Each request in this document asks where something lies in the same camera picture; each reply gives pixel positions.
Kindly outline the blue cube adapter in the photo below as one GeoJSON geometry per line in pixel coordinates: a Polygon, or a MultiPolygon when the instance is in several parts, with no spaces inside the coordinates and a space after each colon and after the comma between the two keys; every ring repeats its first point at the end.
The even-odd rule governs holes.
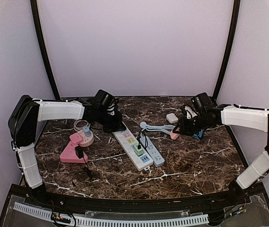
{"type": "Polygon", "coordinates": [[[203,138],[203,136],[204,136],[204,131],[201,130],[198,134],[194,134],[194,135],[192,136],[192,138],[197,139],[197,140],[200,140],[200,139],[203,138]]]}

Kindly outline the white square adapter plug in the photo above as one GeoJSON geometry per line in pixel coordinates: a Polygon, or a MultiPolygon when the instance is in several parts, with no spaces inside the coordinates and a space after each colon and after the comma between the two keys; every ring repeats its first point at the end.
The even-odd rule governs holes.
{"type": "Polygon", "coordinates": [[[169,123],[176,123],[179,119],[174,113],[169,113],[166,115],[166,119],[169,123]]]}

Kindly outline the pink adapter plug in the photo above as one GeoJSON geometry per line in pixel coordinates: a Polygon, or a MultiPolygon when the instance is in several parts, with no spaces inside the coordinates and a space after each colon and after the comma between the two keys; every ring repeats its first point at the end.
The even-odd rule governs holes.
{"type": "Polygon", "coordinates": [[[170,138],[172,140],[176,140],[180,136],[179,130],[171,130],[170,131],[170,138]]]}

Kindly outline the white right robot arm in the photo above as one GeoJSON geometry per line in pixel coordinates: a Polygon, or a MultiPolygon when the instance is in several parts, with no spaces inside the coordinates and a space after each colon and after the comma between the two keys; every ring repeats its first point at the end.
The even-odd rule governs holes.
{"type": "Polygon", "coordinates": [[[172,130],[174,134],[197,136],[208,128],[223,125],[225,127],[244,128],[256,131],[263,136],[265,147],[247,168],[230,184],[225,194],[225,202],[235,205],[243,197],[244,189],[269,173],[269,108],[248,107],[237,104],[217,104],[207,93],[201,93],[191,99],[194,112],[183,106],[183,116],[172,130]]]}

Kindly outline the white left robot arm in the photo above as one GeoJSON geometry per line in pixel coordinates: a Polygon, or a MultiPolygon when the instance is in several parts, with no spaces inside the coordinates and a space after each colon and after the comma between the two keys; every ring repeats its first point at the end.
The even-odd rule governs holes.
{"type": "Polygon", "coordinates": [[[8,127],[11,148],[16,152],[27,185],[34,189],[31,198],[39,206],[46,206],[50,196],[44,192],[43,179],[36,159],[36,133],[40,122],[54,120],[85,120],[102,125],[104,133],[124,131],[122,114],[118,110],[119,99],[104,90],[87,100],[44,100],[23,95],[14,108],[8,127]]]}

